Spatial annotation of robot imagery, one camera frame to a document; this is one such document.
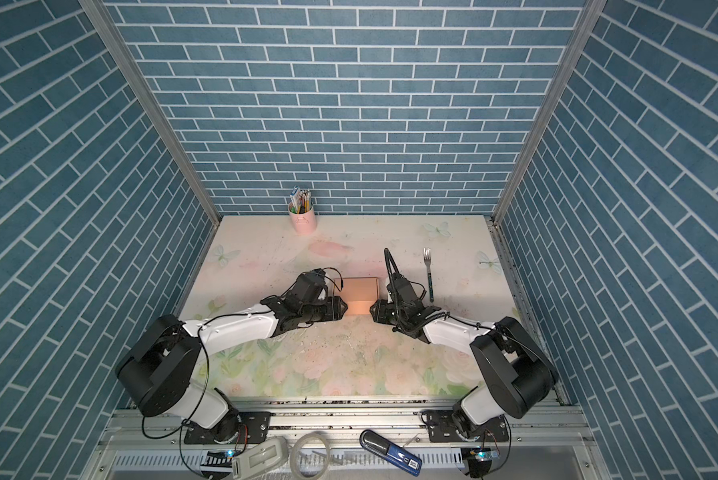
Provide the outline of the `orange paper box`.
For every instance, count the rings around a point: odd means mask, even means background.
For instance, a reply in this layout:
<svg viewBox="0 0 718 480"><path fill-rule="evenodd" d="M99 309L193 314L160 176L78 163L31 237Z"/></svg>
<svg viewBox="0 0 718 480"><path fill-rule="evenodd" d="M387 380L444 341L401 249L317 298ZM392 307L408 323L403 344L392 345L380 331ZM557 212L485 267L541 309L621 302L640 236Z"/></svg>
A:
<svg viewBox="0 0 718 480"><path fill-rule="evenodd" d="M340 297L347 304L348 316L369 315L370 308L379 299L379 280L376 277L346 278Z"/></svg>

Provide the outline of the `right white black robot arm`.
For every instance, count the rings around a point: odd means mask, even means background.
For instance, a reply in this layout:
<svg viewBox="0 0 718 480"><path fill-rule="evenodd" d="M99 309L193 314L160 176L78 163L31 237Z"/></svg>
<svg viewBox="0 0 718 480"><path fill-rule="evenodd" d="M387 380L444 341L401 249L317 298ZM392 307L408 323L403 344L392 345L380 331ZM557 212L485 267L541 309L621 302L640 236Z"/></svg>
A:
<svg viewBox="0 0 718 480"><path fill-rule="evenodd" d="M399 273L391 274L387 290L388 298L370 307L375 322L475 360L483 385L453 407L452 422L462 435L499 416L524 417L556 384L556 368L517 319L481 323L426 306L412 282Z"/></svg>

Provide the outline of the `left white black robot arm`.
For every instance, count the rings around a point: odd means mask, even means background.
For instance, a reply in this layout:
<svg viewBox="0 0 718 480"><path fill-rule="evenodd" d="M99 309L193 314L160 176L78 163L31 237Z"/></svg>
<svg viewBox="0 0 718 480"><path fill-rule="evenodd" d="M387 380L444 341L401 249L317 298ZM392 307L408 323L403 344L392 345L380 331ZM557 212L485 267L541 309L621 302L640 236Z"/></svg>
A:
<svg viewBox="0 0 718 480"><path fill-rule="evenodd" d="M207 379L193 378L196 367L208 365L215 353L248 342L342 319L348 305L329 292L332 284L318 268L299 274L283 293L238 312L200 320L163 315L124 354L117 379L145 418L177 416L225 441L236 431L238 413Z"/></svg>

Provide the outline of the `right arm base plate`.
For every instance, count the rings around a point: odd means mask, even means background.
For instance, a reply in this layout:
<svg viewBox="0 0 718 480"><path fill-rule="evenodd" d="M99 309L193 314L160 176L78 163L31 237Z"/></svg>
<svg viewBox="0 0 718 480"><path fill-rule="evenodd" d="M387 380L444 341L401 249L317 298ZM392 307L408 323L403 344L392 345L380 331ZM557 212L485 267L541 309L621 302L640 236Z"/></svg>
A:
<svg viewBox="0 0 718 480"><path fill-rule="evenodd" d="M504 416L472 424L464 414L451 410L423 410L419 413L431 443L507 442L510 439Z"/></svg>

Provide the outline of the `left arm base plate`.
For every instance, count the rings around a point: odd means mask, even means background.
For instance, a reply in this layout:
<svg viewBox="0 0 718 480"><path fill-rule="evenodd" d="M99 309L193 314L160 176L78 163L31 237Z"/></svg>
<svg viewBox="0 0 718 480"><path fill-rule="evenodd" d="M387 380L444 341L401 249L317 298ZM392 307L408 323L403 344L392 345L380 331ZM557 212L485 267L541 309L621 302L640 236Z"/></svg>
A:
<svg viewBox="0 0 718 480"><path fill-rule="evenodd" d="M259 444L266 440L272 414L270 412L240 412L228 414L219 426L205 429L190 423L183 441L188 445Z"/></svg>

